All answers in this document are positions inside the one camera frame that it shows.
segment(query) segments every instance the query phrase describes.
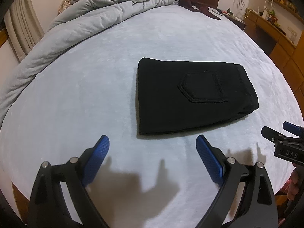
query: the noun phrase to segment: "screw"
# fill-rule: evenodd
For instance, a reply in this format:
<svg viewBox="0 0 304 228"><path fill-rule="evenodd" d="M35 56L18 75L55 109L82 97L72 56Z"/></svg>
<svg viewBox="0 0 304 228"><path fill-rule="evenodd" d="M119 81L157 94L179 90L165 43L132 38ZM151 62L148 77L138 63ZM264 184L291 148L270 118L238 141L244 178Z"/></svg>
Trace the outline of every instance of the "screw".
<svg viewBox="0 0 304 228"><path fill-rule="evenodd" d="M41 167L42 167L42 168L47 168L48 165L49 165L49 162L44 161L44 162L41 164Z"/></svg>
<svg viewBox="0 0 304 228"><path fill-rule="evenodd" d="M230 164L234 164L234 163L235 163L235 158L229 157L229 158L227 159L227 161L228 161L228 163L230 163Z"/></svg>
<svg viewBox="0 0 304 228"><path fill-rule="evenodd" d="M264 164L262 162L257 162L257 166L262 169L264 167Z"/></svg>
<svg viewBox="0 0 304 228"><path fill-rule="evenodd" d="M75 163L78 162L78 158L77 158L77 157L72 157L72 158L70 159L70 162L71 162L72 164L75 164Z"/></svg>

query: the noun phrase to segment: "folded black pants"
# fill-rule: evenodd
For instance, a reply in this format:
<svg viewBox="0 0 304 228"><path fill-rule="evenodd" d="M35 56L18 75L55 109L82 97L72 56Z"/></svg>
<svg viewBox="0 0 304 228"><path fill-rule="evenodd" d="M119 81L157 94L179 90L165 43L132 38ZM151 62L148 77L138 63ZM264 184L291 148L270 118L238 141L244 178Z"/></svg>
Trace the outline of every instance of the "folded black pants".
<svg viewBox="0 0 304 228"><path fill-rule="evenodd" d="M137 81L141 135L233 121L259 107L246 71L238 64L143 58Z"/></svg>

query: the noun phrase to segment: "hand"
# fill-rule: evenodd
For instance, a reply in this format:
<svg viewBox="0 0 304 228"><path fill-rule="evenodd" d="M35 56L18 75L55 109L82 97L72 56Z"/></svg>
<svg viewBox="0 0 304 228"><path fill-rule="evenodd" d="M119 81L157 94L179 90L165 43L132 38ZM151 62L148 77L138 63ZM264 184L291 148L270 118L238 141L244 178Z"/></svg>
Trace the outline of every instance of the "hand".
<svg viewBox="0 0 304 228"><path fill-rule="evenodd" d="M293 200L296 196L297 193L299 193L299 187L297 186L299 176L297 171L294 169L293 172L290 175L290 185L289 185L289 190L287 193L287 198L289 200Z"/></svg>

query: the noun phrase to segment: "wooden dresser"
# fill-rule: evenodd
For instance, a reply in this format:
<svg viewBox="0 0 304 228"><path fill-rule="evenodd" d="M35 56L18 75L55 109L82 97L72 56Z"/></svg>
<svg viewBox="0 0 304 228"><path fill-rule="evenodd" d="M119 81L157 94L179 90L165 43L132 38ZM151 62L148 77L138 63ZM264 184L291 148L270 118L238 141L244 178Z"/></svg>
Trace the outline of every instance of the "wooden dresser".
<svg viewBox="0 0 304 228"><path fill-rule="evenodd" d="M269 57L284 75L304 116L304 33L295 46L275 26L252 11L244 22L245 32L254 41L258 39L257 31L260 29L274 40L275 45Z"/></svg>

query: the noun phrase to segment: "dark red cloth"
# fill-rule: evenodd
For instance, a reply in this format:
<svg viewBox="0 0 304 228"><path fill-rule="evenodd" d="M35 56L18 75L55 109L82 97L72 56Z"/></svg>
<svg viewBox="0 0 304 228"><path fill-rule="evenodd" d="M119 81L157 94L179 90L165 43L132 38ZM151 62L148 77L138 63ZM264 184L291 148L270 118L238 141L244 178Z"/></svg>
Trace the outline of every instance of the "dark red cloth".
<svg viewBox="0 0 304 228"><path fill-rule="evenodd" d="M178 4L179 6L182 6L190 11L201 12L204 15L207 15L209 18L220 20L220 18L209 12L209 8L207 6L196 4L191 0L179 0Z"/></svg>

